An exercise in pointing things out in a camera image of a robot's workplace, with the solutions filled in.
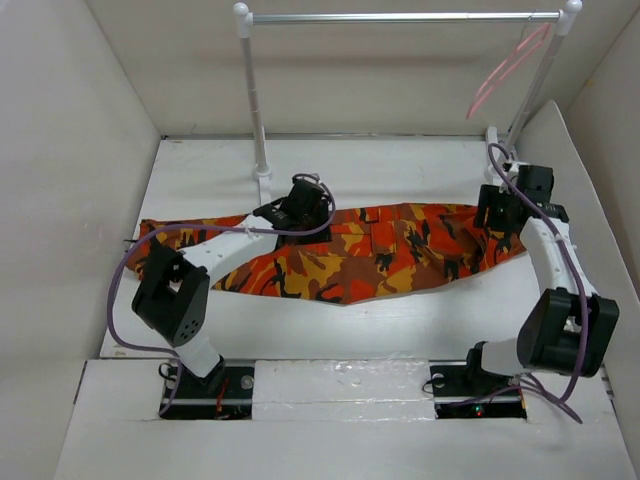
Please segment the orange camouflage trousers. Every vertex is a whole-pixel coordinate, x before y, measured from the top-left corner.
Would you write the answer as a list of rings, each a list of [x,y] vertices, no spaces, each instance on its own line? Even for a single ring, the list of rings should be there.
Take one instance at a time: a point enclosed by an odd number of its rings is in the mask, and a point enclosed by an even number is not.
[[[522,254],[515,233],[474,225],[476,207],[401,203],[336,212],[328,242],[290,242],[213,289],[353,304],[446,285]]]

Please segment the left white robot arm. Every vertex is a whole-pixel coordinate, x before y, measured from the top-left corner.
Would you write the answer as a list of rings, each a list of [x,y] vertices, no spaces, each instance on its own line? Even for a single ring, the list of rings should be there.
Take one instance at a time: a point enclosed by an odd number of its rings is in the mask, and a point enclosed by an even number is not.
[[[264,204],[210,240],[188,247],[153,244],[132,310],[176,352],[201,396],[222,387],[225,360],[202,330],[213,283],[287,240],[330,236],[332,194],[319,178],[298,174],[288,195]]]

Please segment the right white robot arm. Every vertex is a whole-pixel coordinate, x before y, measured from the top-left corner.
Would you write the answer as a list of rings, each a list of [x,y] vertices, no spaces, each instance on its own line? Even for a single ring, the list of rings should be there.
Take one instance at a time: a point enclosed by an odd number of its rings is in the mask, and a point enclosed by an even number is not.
[[[473,393],[534,371],[590,378],[601,367],[619,307],[586,278],[566,210],[551,201],[553,186],[551,168],[516,162],[501,166],[480,190],[475,226],[525,247],[540,298],[516,337],[469,350],[462,381]]]

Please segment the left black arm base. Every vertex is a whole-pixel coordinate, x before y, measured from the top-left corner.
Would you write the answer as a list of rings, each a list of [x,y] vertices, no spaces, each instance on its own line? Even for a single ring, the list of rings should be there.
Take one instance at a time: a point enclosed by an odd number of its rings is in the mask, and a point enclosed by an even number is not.
[[[159,417],[164,420],[251,420],[255,363],[232,361],[225,368],[222,380],[212,391],[200,384],[187,370],[179,384],[178,368],[163,362],[158,374],[163,380]]]

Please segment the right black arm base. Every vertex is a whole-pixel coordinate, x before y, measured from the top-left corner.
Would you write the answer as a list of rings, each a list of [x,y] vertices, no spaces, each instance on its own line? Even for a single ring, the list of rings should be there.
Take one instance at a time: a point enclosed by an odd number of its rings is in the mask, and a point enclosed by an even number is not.
[[[423,392],[437,420],[527,419],[522,394],[508,376],[471,373],[465,360],[430,360]]]

